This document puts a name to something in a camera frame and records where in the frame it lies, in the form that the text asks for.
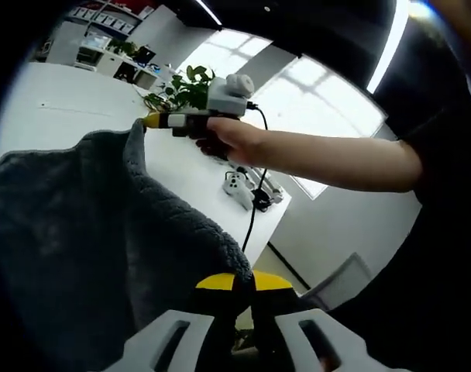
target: potted plant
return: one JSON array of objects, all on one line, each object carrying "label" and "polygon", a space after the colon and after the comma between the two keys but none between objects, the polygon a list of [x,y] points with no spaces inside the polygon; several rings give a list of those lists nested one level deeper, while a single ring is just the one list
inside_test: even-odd
[{"label": "potted plant", "polygon": [[134,58],[137,53],[137,45],[133,42],[121,41],[118,39],[111,39],[106,49],[115,54],[123,53],[131,58]]},{"label": "potted plant", "polygon": [[208,87],[215,78],[215,72],[212,71],[210,76],[207,70],[203,66],[187,66],[187,81],[180,75],[174,75],[168,86],[161,85],[161,93],[147,95],[144,103],[155,112],[176,112],[188,107],[206,109]]}]

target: ceiling light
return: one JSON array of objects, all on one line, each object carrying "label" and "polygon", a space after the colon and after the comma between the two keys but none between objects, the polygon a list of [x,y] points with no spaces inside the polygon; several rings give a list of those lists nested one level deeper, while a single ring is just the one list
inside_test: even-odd
[{"label": "ceiling light", "polygon": [[207,7],[207,5],[205,3],[203,3],[201,0],[196,0],[196,2],[201,5],[201,7],[205,10],[205,12],[207,12],[210,17],[213,18],[213,20],[217,23],[217,25],[221,26],[222,23],[220,22],[220,19],[217,18],[217,16],[211,11],[211,9],[209,7]]},{"label": "ceiling light", "polygon": [[410,2],[409,15],[418,19],[430,19],[434,15],[434,11],[424,2]]},{"label": "ceiling light", "polygon": [[394,20],[392,21],[389,37],[387,37],[387,42],[385,43],[385,48],[383,48],[382,56],[380,57],[375,72],[366,88],[366,90],[371,94],[375,93],[375,90],[378,88],[383,76],[387,72],[387,68],[392,61],[392,57],[396,53],[401,37],[406,29],[409,7],[410,3],[408,0],[397,0],[396,2],[396,12],[394,13]]}]

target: ceiling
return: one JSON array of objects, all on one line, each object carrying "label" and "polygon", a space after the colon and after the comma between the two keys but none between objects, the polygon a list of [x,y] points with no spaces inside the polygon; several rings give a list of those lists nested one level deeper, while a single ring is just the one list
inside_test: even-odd
[{"label": "ceiling", "polygon": [[[224,28],[259,35],[298,56],[313,57],[363,90],[383,52],[396,5],[396,0],[204,2]],[[195,0],[163,4],[188,26],[217,27]],[[464,85],[449,48],[435,43],[417,21],[408,21],[394,62],[374,99],[398,134],[434,115]]]}]

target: window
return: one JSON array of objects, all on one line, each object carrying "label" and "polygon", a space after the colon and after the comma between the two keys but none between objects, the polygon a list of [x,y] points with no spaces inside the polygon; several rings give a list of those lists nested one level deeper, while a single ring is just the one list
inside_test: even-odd
[{"label": "window", "polygon": [[187,66],[202,65],[225,78],[237,72],[268,45],[270,41],[261,37],[224,29],[201,44],[178,70],[180,74],[185,74]]},{"label": "window", "polygon": [[[373,136],[383,113],[359,90],[308,57],[294,60],[254,95],[270,129],[330,137]],[[263,127],[258,112],[246,121]],[[324,184],[293,177],[312,199]]]}]

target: gray plastic part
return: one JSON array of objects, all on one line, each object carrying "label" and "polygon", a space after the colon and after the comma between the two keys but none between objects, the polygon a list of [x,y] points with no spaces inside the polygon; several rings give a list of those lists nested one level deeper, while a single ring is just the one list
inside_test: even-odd
[{"label": "gray plastic part", "polygon": [[208,315],[169,310],[130,338],[121,360],[106,372],[154,372],[165,346],[180,327],[187,329],[180,339],[168,372],[193,372],[199,353],[213,322]]},{"label": "gray plastic part", "polygon": [[301,324],[306,321],[314,322],[334,349],[340,359],[340,367],[335,370],[337,372],[407,371],[390,369],[374,360],[368,355],[365,341],[361,337],[322,310],[281,315],[275,317],[275,320],[285,339],[296,372],[323,372],[323,367],[301,328]]},{"label": "gray plastic part", "polygon": [[216,77],[211,81],[206,109],[238,117],[244,116],[248,100],[230,95],[225,89],[226,84],[226,80],[221,77]]},{"label": "gray plastic part", "polygon": [[248,75],[230,74],[225,78],[225,90],[235,97],[250,99],[254,94],[254,83]]}]

